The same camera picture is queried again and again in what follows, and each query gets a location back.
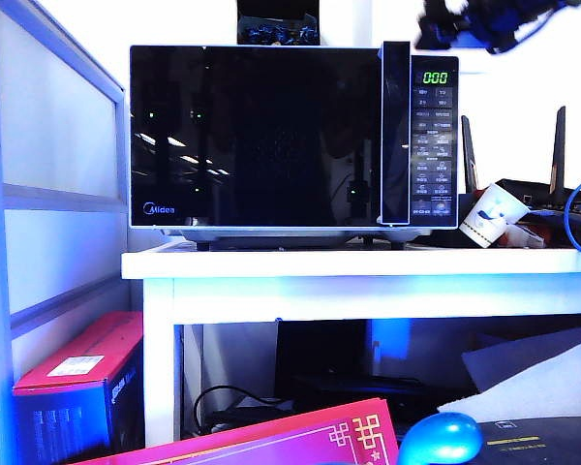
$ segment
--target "green digital numbers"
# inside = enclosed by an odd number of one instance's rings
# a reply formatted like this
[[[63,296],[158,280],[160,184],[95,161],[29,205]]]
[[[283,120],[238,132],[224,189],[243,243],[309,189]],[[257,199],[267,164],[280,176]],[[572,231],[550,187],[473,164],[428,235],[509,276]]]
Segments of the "green digital numbers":
[[[424,84],[447,84],[447,72],[426,71],[422,79]]]

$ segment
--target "black cable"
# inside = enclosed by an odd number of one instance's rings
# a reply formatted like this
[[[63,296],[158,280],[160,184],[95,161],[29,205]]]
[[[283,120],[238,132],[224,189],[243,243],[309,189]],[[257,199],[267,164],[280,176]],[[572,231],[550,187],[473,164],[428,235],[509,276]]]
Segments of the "black cable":
[[[263,399],[261,397],[258,397],[257,395],[254,395],[252,392],[245,390],[241,387],[236,387],[236,386],[231,386],[231,385],[217,385],[217,386],[210,387],[209,389],[205,389],[203,392],[201,392],[199,394],[199,396],[196,398],[196,400],[194,401],[194,409],[192,411],[192,415],[194,417],[194,423],[196,424],[196,430],[197,430],[199,435],[202,435],[204,433],[202,431],[202,426],[200,425],[200,422],[198,420],[198,403],[200,402],[200,400],[202,400],[202,398],[206,394],[208,394],[209,392],[211,392],[213,390],[218,390],[218,389],[237,390],[237,391],[241,392],[242,394],[245,394],[246,396],[251,397],[255,400],[258,400],[260,403],[266,404],[266,405],[278,405],[278,404],[285,402],[285,400],[283,400],[283,399],[278,399],[278,400]]]

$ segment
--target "blue cable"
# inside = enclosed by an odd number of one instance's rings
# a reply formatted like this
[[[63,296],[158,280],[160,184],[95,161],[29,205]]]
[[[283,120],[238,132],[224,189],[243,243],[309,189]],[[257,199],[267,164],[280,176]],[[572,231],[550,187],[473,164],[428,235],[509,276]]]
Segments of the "blue cable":
[[[572,194],[570,194],[570,197],[568,197],[568,201],[566,202],[566,206],[564,207],[564,228],[566,229],[566,235],[568,236],[568,239],[570,239],[570,242],[572,243],[574,248],[577,249],[579,252],[581,252],[581,244],[577,242],[577,240],[574,238],[574,235],[572,235],[572,231],[570,230],[570,206],[572,205],[574,198],[580,191],[581,184],[579,184],[577,188],[574,191],[572,191]]]

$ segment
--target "white label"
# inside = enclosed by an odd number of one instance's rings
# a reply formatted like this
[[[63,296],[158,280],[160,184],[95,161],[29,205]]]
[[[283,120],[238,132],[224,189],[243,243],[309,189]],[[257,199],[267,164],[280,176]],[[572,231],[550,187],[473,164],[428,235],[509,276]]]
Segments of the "white label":
[[[104,356],[70,356],[56,368],[47,373],[48,376],[87,375]]]

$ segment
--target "pink box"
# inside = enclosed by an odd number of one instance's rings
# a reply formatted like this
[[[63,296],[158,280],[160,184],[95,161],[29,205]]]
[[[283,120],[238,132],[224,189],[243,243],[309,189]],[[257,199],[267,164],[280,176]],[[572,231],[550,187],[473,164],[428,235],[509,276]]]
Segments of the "pink box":
[[[341,460],[395,465],[397,458],[387,403],[368,399],[79,465],[313,465]]]

